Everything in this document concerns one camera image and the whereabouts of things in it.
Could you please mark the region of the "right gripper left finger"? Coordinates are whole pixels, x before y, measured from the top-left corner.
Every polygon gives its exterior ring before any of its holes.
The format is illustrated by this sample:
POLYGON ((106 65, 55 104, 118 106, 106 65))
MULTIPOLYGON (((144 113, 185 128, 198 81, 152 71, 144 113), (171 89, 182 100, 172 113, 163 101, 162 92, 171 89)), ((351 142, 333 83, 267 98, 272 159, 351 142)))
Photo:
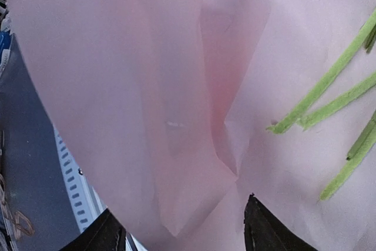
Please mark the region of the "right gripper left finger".
POLYGON ((104 210, 93 223, 61 251, 124 251, 126 230, 112 215, 104 210))

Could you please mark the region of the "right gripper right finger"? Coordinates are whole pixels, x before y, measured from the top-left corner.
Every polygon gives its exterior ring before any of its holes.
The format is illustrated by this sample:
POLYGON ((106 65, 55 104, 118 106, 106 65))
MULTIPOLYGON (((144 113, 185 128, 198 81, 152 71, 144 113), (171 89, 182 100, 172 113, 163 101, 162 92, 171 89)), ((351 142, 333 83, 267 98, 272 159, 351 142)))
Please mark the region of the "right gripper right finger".
POLYGON ((315 250, 278 220, 252 193, 244 210, 247 251, 315 250))

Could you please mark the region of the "blue white fake flower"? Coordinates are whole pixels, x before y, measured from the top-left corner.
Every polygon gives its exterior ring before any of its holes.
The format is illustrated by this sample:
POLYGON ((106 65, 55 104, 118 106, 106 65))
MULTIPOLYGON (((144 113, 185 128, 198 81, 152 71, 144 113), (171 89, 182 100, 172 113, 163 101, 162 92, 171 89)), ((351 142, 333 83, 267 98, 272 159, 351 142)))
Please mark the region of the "blue white fake flower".
POLYGON ((347 153, 346 163, 336 177, 320 193, 320 200, 327 200, 345 183, 367 153, 375 145, 375 117, 372 117, 347 153))

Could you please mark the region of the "pink wrapping paper sheet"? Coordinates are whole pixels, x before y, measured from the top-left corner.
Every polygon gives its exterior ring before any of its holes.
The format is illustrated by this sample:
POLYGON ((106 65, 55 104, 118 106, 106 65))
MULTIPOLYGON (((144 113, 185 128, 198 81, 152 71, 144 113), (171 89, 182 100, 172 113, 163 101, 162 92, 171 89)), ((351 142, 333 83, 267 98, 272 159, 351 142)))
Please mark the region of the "pink wrapping paper sheet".
POLYGON ((243 250, 254 193, 318 250, 375 249, 375 150, 320 192, 375 91, 310 130, 282 119, 375 0, 8 0, 42 104, 109 210, 148 250, 243 250))

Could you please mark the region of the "pink rose fake flower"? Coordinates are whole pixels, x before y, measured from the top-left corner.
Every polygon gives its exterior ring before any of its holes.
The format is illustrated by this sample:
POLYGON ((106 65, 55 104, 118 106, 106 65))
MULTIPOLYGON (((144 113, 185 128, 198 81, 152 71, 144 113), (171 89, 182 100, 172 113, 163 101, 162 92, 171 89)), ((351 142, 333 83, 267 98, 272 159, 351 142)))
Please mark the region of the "pink rose fake flower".
POLYGON ((349 64, 356 52, 360 49, 367 36, 371 33, 375 26, 375 10, 366 20, 364 25, 359 30, 356 37, 352 40, 345 51, 340 55, 332 67, 321 77, 321 79, 314 85, 314 87, 306 94, 305 97, 296 104, 295 107, 275 125, 270 125, 266 129, 274 134, 282 134, 286 132, 299 118, 301 118, 306 111, 316 102, 319 97, 327 90, 327 88, 334 82, 337 76, 349 64))

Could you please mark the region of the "white fake flower stem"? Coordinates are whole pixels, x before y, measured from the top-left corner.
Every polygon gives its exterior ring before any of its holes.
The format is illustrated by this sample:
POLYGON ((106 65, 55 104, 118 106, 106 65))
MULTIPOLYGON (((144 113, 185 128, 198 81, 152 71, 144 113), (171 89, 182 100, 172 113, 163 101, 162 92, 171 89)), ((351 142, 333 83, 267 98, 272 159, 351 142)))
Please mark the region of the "white fake flower stem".
POLYGON ((330 103, 322 106, 316 111, 309 113, 306 116, 300 118, 297 122, 304 130, 315 126, 319 122, 327 119, 329 116, 335 114, 349 103, 355 101, 368 92, 371 88, 375 86, 375 72, 370 76, 365 78, 363 81, 359 82, 353 86, 348 91, 342 93, 340 96, 336 97, 330 103))

